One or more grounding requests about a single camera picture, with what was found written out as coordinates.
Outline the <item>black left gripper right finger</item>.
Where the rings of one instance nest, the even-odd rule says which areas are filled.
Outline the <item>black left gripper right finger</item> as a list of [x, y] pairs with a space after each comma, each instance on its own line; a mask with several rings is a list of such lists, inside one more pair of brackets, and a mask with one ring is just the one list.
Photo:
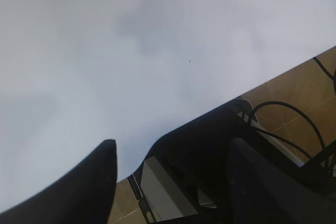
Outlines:
[[234, 223], [335, 223], [335, 201], [268, 162], [244, 140], [231, 141], [227, 180]]

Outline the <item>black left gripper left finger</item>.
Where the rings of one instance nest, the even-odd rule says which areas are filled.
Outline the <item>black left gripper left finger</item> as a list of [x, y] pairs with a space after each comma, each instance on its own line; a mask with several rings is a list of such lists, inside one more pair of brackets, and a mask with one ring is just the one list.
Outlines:
[[1, 223], [107, 223], [116, 184], [116, 142], [105, 140], [62, 178], [1, 213]]

